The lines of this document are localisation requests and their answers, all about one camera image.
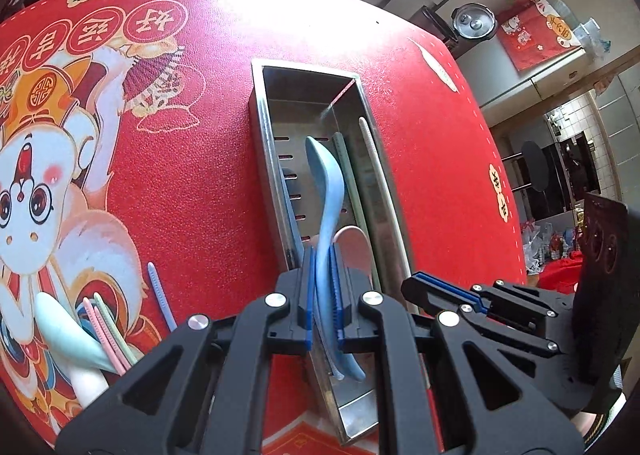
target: table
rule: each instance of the table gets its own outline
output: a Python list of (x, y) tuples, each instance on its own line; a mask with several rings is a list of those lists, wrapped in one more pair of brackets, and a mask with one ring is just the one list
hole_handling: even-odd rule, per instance
[[(467, 288), (526, 280), (500, 156), (434, 36), (359, 0), (42, 0), (0, 25), (0, 374), (48, 442), (80, 408), (33, 329), (35, 292), (69, 308), (100, 292), (146, 352), (168, 333), (148, 261), (178, 322), (273, 289), (252, 58), (360, 74), (414, 269)], [(337, 447), (304, 378), (275, 359), (264, 453), (375, 451)]]

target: pink chopstick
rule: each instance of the pink chopstick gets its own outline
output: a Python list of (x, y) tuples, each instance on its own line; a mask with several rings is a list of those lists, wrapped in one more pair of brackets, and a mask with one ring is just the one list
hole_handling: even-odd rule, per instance
[(113, 334), (111, 334), (111, 331), (109, 330), (109, 327), (107, 327), (107, 324), (104, 322), (104, 317), (102, 316), (102, 313), (100, 312), (100, 308), (97, 307), (97, 306), (94, 307), (94, 312), (95, 312), (95, 317), (98, 319), (98, 323), (100, 324), (100, 327), (102, 328), (102, 332), (104, 332), (104, 335), (106, 336), (107, 341), (109, 342), (109, 345), (111, 345), (111, 348), (113, 349), (113, 352), (115, 353), (115, 355), (118, 357), (118, 359), (122, 363), (122, 366), (125, 369), (125, 371), (128, 371), (131, 368), (131, 363), (129, 363), (129, 361), (125, 357), (124, 353), (122, 352), (122, 350), (120, 350), (120, 347), (116, 343), (116, 340), (113, 337)]
[(86, 315), (89, 317), (89, 321), (91, 322), (91, 325), (94, 328), (96, 335), (98, 336), (98, 340), (100, 340), (100, 344), (102, 345), (104, 352), (107, 354), (109, 361), (113, 365), (113, 368), (116, 369), (116, 372), (118, 372), (118, 374), (123, 375), (125, 372), (124, 367), (118, 359), (118, 356), (116, 356), (116, 353), (111, 348), (111, 345), (109, 345), (109, 342), (107, 341), (107, 338), (104, 335), (100, 324), (98, 323), (98, 319), (95, 317), (95, 311), (91, 305), (91, 302), (89, 302), (88, 298), (84, 298), (82, 300), (82, 305), (84, 306)]

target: silver screw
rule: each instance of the silver screw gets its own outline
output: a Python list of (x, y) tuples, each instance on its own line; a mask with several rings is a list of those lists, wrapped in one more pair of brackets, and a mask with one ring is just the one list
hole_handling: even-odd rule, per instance
[(438, 314), (438, 321), (445, 327), (455, 327), (460, 323), (460, 316), (450, 310), (444, 310)]
[(378, 291), (367, 291), (362, 295), (362, 300), (369, 305), (380, 305), (383, 297)]
[(202, 330), (209, 325), (209, 318), (204, 316), (204, 314), (194, 314), (189, 318), (187, 324), (193, 330)]
[(279, 292), (272, 292), (264, 297), (264, 302), (269, 307), (282, 307), (287, 303), (287, 297)]

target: stainless steel tray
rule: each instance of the stainless steel tray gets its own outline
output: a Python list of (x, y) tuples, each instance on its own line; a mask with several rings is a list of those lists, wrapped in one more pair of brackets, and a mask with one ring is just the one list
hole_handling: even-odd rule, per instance
[[(250, 115), (270, 216), (270, 232), (281, 270), (295, 269), (302, 262), (296, 251), (295, 234), (299, 232), (305, 244), (318, 233), (320, 226), (322, 206), (306, 162), (305, 138), (316, 138), (336, 156), (332, 135), (340, 131), (350, 155), (383, 292), (406, 304), (400, 292), (400, 285), (407, 276), (400, 256), (404, 253), (394, 242), (388, 211), (383, 206), (358, 124), (360, 117), (367, 120), (378, 149), (411, 265), (408, 235), (360, 77), (340, 70), (273, 60), (253, 60), (252, 70), (254, 92), (249, 102)], [(298, 229), (290, 224), (287, 199), (291, 202)], [(355, 219), (345, 191), (338, 228), (347, 225), (355, 225)], [(309, 360), (310, 370), (318, 381), (316, 390), (340, 441), (350, 443), (378, 423), (373, 362), (366, 357), (358, 359), (367, 374), (365, 381), (359, 383), (348, 378), (338, 381), (330, 375), (317, 331), (314, 338)]]

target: pink cheek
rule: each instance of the pink cheek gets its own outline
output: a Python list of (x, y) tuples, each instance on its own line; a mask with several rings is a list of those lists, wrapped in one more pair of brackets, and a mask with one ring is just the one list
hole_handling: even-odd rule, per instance
[(52, 164), (44, 171), (44, 182), (54, 186), (62, 178), (62, 168), (57, 164)]

